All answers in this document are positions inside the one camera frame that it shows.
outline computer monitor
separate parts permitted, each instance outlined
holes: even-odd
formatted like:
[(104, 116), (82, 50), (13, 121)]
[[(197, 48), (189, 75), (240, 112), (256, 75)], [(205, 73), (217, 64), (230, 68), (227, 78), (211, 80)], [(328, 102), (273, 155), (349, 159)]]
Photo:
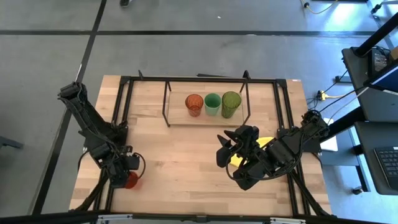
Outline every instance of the computer monitor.
[(384, 67), (374, 77), (366, 80), (364, 86), (398, 95), (398, 59)]

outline black metal frame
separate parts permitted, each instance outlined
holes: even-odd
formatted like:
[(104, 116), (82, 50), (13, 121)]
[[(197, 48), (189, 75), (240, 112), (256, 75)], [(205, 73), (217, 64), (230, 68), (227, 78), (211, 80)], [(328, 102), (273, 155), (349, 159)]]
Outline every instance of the black metal frame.
[[(285, 102), (285, 107), (286, 107), (286, 113), (287, 113), (287, 119), (289, 122), (289, 128), (294, 126), (293, 122), (293, 116), (292, 116), (292, 110), (290, 106), (290, 100), (289, 100), (289, 92), (287, 91), (287, 83), (285, 79), (252, 79), (249, 75), (249, 72), (246, 70), (244, 71), (243, 77), (242, 78), (230, 78), (230, 77), (216, 77), (213, 75), (203, 75), (201, 77), (144, 77), (141, 71), (139, 71), (139, 76), (138, 77), (121, 77), (121, 81), (119, 83), (119, 90), (118, 90), (118, 95), (116, 97), (116, 102), (115, 102), (115, 107), (113, 111), (113, 117), (112, 117), (112, 123), (116, 124), (116, 120), (118, 117), (119, 109), (120, 109), (120, 104), (121, 104), (121, 97), (123, 94), (123, 88), (125, 84), (129, 81), (129, 88), (127, 91), (127, 97), (126, 97), (126, 102), (125, 102), (125, 107), (123, 111), (123, 118), (122, 122), (127, 121), (127, 115), (128, 115), (128, 109), (129, 109), (129, 103), (131, 100), (131, 94), (132, 94), (132, 86), (134, 81), (161, 81), (165, 82), (165, 89), (164, 89), (164, 97), (163, 97), (163, 106), (162, 106), (162, 114), (163, 117), (165, 118), (165, 122), (168, 127), (170, 127), (169, 122), (167, 121), (166, 115), (165, 115), (165, 102), (166, 102), (166, 96), (167, 96), (167, 89), (169, 91), (172, 91), (170, 82), (220, 82), (220, 83), (243, 83), (242, 87), (239, 92), (243, 91), (243, 88), (246, 87), (246, 94), (248, 98), (248, 116), (244, 121), (244, 124), (246, 121), (249, 119), (251, 115), (250, 111), (250, 101), (249, 101), (249, 88), (248, 88), (248, 83), (268, 83), (272, 84), (273, 91), (274, 91), (274, 97), (275, 97), (275, 106), (276, 106), (276, 111), (277, 111), (277, 117), (278, 117), (278, 123), (279, 123), (279, 129), (278, 133), (280, 132), (281, 129), (284, 129), (284, 119), (282, 115), (282, 107), (280, 103), (280, 96), (279, 96), (279, 89), (278, 87), (282, 88), (282, 92), (284, 95), (284, 102)], [(299, 163), (298, 169), (297, 169), (298, 176), (300, 179), (304, 182), (304, 176), (303, 176), (303, 170), (301, 166), (301, 162)], [(289, 185), (289, 194), (290, 194), (290, 203), (292, 206), (292, 213), (293, 215), (299, 215), (299, 209), (297, 205), (297, 199), (295, 195), (295, 188), (294, 188), (294, 180), (291, 174), (287, 175), (288, 178), (288, 185)], [(107, 212), (110, 212), (111, 210), (111, 205), (112, 205), (112, 199), (113, 199), (113, 188), (108, 189), (108, 194), (106, 197), (106, 203), (105, 203), (105, 210)], [(100, 201), (101, 201), (101, 196), (102, 194), (99, 194), (98, 197), (96, 198), (94, 202), (94, 207), (93, 210), (98, 210), (100, 206)], [(303, 192), (302, 192), (302, 200), (303, 200), (303, 207), (304, 207), (304, 214), (310, 215), (310, 207), (309, 203), (305, 199)], [(196, 219), (200, 217), (199, 215), (164, 215), (161, 214), (160, 216), (156, 215), (148, 215), (151, 218), (155, 219), (164, 219), (165, 217), (170, 217), (171, 219), (175, 219), (176, 217), (195, 217)], [(220, 217), (225, 217), (226, 220), (231, 220), (229, 218), (231, 217), (236, 217), (237, 220), (239, 221), (244, 221), (244, 217), (241, 216), (220, 216)]]

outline chair leg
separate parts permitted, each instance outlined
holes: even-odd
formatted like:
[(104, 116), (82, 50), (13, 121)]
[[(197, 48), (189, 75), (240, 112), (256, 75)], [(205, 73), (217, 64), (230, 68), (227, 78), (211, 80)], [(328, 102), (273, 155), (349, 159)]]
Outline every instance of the chair leg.
[(17, 141), (14, 141), (14, 140), (11, 140), (11, 139), (8, 139), (8, 138), (4, 138), (4, 137), (1, 137), (1, 136), (0, 136), (0, 144), (2, 146), (11, 146), (11, 147), (18, 148), (18, 149), (23, 147), (22, 143), (19, 143)]

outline red cup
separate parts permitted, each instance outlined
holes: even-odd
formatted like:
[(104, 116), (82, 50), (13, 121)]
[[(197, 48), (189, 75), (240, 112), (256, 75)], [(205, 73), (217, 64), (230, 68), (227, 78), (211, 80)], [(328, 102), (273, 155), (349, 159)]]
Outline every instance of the red cup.
[(197, 117), (203, 107), (203, 98), (197, 94), (191, 94), (185, 99), (185, 106), (188, 108), (189, 115)]

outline plastic cup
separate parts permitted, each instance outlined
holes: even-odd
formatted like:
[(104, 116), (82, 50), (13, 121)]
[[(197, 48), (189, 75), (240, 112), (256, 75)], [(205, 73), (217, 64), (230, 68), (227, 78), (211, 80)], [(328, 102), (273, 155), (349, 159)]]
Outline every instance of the plastic cup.
[(203, 98), (197, 94), (191, 94), (185, 99), (185, 106), (188, 108), (189, 115), (197, 117), (203, 106)]
[(216, 93), (207, 94), (205, 97), (206, 114), (215, 116), (221, 105), (221, 97)]
[(242, 103), (242, 98), (239, 94), (234, 91), (224, 93), (222, 98), (222, 110), (221, 115), (224, 118), (230, 118), (234, 115), (236, 109)]

